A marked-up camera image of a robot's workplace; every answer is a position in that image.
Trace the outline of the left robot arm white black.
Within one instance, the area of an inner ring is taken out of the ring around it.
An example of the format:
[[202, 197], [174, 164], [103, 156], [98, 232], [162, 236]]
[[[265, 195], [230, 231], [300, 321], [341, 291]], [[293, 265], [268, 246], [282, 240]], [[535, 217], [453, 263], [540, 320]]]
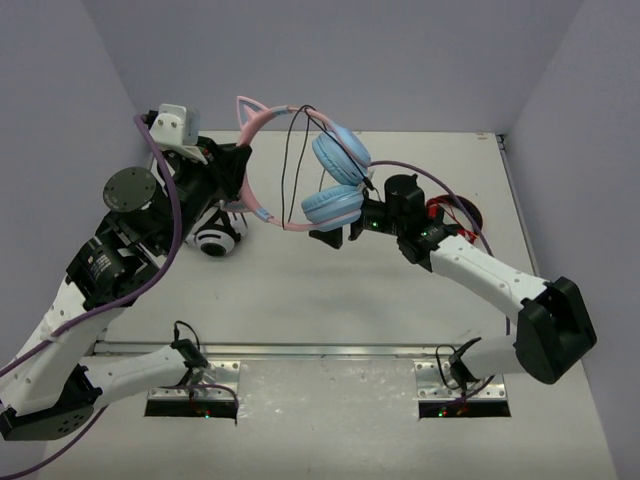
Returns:
[[85, 362], [109, 324], [167, 273], [195, 224], [237, 196], [250, 148], [206, 137], [196, 147], [201, 160], [155, 147], [150, 167], [129, 167], [107, 181], [107, 214], [71, 260], [36, 330], [1, 371], [5, 440], [58, 440], [136, 394], [213, 386], [203, 351], [180, 336], [145, 355]]

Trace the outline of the pink blue cat-ear headphones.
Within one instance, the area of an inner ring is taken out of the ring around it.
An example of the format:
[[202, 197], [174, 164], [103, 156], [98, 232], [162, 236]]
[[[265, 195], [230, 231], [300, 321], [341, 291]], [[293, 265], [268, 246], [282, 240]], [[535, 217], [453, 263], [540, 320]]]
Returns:
[[364, 191], [373, 188], [369, 169], [372, 160], [358, 135], [330, 119], [315, 107], [280, 105], [268, 107], [246, 96], [235, 102], [240, 128], [239, 146], [249, 146], [256, 135], [271, 121], [290, 115], [291, 122], [303, 116], [318, 135], [307, 138], [300, 153], [311, 149], [320, 164], [317, 191], [303, 199], [300, 209], [306, 221], [292, 220], [293, 206], [282, 204], [279, 215], [264, 208], [254, 194], [249, 177], [242, 178], [239, 199], [222, 203], [227, 213], [251, 213], [262, 222], [291, 232], [328, 232], [358, 220], [362, 213]]

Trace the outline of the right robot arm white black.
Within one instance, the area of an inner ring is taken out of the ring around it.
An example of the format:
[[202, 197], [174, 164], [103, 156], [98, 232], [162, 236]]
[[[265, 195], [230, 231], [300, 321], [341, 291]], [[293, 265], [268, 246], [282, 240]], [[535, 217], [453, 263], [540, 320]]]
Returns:
[[596, 345], [573, 281], [529, 275], [481, 251], [430, 213], [415, 176], [390, 177], [384, 193], [376, 201], [356, 186], [338, 185], [305, 199], [302, 210], [316, 237], [333, 247], [342, 241], [343, 226], [353, 239], [364, 230], [394, 236], [409, 263], [465, 287], [514, 322], [511, 336], [477, 337], [453, 351], [449, 372], [460, 390], [492, 375], [521, 372], [554, 384]]

